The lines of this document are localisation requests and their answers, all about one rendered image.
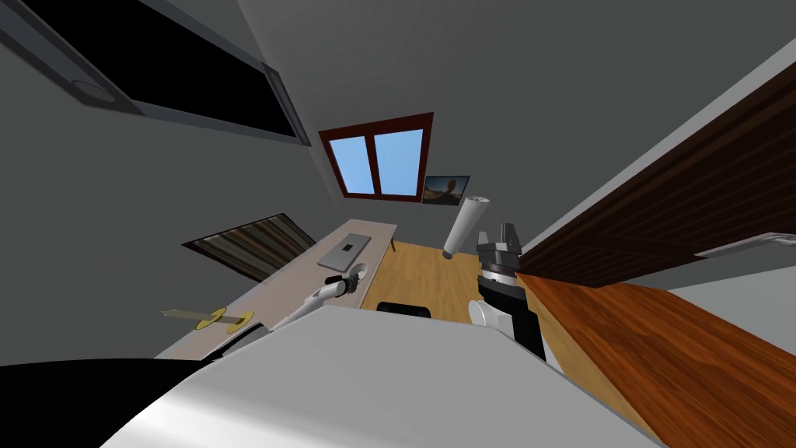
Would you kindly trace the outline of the pale beige desk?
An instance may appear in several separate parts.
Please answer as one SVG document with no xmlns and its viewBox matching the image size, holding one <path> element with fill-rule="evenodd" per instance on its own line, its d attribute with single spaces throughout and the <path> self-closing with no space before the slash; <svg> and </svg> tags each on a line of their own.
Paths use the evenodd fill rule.
<svg viewBox="0 0 796 448">
<path fill-rule="evenodd" d="M 271 328 L 297 310 L 305 298 L 324 286 L 327 277 L 335 275 L 317 264 L 322 256 L 331 251 L 350 233 L 370 236 L 371 239 L 358 255 L 356 263 L 368 266 L 368 274 L 356 292 L 326 301 L 327 305 L 361 307 L 379 269 L 381 260 L 390 250 L 397 225 L 351 219 L 321 239 L 316 245 L 293 261 L 280 268 L 271 277 L 246 292 L 227 306 L 227 312 L 240 316 L 252 312 L 253 317 L 233 334 L 227 326 L 212 324 L 200 331 L 192 330 L 178 342 L 157 355 L 159 359 L 202 359 L 229 339 L 241 334 L 252 325 L 261 322 Z"/>
</svg>

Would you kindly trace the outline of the black grey-framed screen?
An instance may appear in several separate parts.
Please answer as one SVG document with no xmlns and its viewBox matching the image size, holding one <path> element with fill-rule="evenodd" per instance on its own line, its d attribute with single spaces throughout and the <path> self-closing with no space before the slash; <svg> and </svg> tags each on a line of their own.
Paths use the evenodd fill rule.
<svg viewBox="0 0 796 448">
<path fill-rule="evenodd" d="M 0 44 L 88 107 L 310 143 L 279 73 L 168 0 L 0 0 Z"/>
</svg>

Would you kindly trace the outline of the striped brown wall picture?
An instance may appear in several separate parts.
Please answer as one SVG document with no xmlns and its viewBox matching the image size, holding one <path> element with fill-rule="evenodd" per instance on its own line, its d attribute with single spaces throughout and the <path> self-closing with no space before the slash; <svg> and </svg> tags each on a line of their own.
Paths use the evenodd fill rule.
<svg viewBox="0 0 796 448">
<path fill-rule="evenodd" d="M 280 213 L 185 243 L 245 278 L 263 282 L 306 252 L 316 241 Z"/>
</svg>

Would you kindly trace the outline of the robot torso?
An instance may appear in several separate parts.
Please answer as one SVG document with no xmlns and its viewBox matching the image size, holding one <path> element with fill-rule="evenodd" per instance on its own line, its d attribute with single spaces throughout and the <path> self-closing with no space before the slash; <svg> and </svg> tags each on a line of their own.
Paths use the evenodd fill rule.
<svg viewBox="0 0 796 448">
<path fill-rule="evenodd" d="M 325 306 L 189 376 L 101 448 L 664 448 L 501 332 Z"/>
</svg>

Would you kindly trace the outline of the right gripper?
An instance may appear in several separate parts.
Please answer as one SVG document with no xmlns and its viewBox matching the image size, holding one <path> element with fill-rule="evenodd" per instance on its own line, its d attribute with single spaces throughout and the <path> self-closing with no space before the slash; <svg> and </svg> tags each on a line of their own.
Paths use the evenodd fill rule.
<svg viewBox="0 0 796 448">
<path fill-rule="evenodd" d="M 499 275 L 515 275 L 519 269 L 522 245 L 515 224 L 501 224 L 500 243 L 490 243 L 486 231 L 479 231 L 476 250 L 480 269 Z"/>
</svg>

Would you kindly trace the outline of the dark red framed window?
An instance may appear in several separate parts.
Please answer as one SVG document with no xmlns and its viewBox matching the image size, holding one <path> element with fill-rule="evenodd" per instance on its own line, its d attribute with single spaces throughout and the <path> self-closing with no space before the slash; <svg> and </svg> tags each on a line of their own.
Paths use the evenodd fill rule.
<svg viewBox="0 0 796 448">
<path fill-rule="evenodd" d="M 434 114 L 319 132 L 345 198 L 419 203 Z"/>
</svg>

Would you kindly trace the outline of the orange-brown wooden door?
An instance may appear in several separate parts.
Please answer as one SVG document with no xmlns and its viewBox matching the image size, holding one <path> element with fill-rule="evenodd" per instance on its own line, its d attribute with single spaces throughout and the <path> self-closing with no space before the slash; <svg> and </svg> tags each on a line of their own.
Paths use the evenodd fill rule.
<svg viewBox="0 0 796 448">
<path fill-rule="evenodd" d="M 670 448 L 796 448 L 796 356 L 662 289 L 522 281 Z"/>
</svg>

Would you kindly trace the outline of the dark brown wooden door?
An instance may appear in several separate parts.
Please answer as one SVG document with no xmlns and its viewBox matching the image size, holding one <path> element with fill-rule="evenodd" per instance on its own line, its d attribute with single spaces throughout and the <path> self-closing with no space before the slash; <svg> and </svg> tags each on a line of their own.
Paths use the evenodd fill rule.
<svg viewBox="0 0 796 448">
<path fill-rule="evenodd" d="M 592 288 L 769 241 L 796 243 L 796 62 L 524 254 Z"/>
</svg>

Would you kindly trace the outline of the white cylinder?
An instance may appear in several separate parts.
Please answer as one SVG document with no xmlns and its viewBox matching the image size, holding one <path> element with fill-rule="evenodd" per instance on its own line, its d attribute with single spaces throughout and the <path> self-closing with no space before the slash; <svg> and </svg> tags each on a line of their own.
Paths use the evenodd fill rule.
<svg viewBox="0 0 796 448">
<path fill-rule="evenodd" d="M 445 259 L 452 259 L 459 251 L 490 202 L 489 199 L 479 196 L 468 196 L 464 199 L 443 246 L 442 256 Z"/>
</svg>

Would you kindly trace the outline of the small framed wall picture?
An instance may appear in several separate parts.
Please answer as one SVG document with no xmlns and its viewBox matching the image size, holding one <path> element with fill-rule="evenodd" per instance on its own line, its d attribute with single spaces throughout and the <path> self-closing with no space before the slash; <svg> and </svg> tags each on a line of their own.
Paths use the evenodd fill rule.
<svg viewBox="0 0 796 448">
<path fill-rule="evenodd" d="M 426 177 L 421 202 L 459 207 L 470 177 Z"/>
</svg>

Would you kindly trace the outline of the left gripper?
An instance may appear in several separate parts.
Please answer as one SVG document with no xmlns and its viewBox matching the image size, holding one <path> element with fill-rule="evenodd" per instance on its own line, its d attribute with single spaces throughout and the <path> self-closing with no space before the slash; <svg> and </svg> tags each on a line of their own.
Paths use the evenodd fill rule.
<svg viewBox="0 0 796 448">
<path fill-rule="evenodd" d="M 356 264 L 350 271 L 347 273 L 346 277 L 340 277 L 340 283 L 343 285 L 341 286 L 340 295 L 344 294 L 352 294 L 358 288 L 358 285 L 361 281 L 365 279 L 368 274 L 368 266 L 367 264 Z"/>
</svg>

